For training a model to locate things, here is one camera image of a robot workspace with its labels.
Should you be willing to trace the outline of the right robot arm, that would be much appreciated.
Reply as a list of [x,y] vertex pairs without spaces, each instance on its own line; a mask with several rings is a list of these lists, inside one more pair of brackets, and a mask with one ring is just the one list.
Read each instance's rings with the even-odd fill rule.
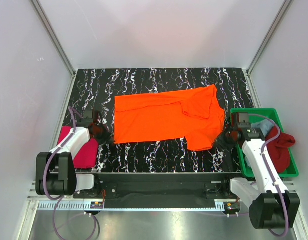
[[216,139],[218,147],[227,149],[239,146],[247,157],[252,168],[256,187],[242,177],[236,177],[221,185],[222,195],[233,198],[235,195],[248,207],[248,215],[255,229],[283,229],[285,236],[293,227],[299,207],[300,198],[297,193],[289,192],[280,178],[268,151],[268,144],[281,135],[277,123],[264,116],[263,119],[272,123],[277,134],[266,139],[260,128],[250,122],[254,113],[238,111],[231,113],[230,126]]

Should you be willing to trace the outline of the orange t shirt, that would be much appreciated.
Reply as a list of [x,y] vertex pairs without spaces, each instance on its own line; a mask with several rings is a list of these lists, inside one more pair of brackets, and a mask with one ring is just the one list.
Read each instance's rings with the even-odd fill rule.
[[223,132],[225,110],[215,85],[115,97],[114,142],[158,142],[185,138],[189,151],[212,149]]

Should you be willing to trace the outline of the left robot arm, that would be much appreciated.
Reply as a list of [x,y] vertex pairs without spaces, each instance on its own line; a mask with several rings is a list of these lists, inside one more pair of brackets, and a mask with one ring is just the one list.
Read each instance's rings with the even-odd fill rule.
[[113,141],[112,134],[103,124],[100,111],[86,110],[75,120],[75,110],[69,108],[73,121],[65,138],[48,152],[36,157],[35,191],[39,196],[57,200],[71,196],[77,189],[78,179],[74,159],[85,144],[95,140],[99,145]]

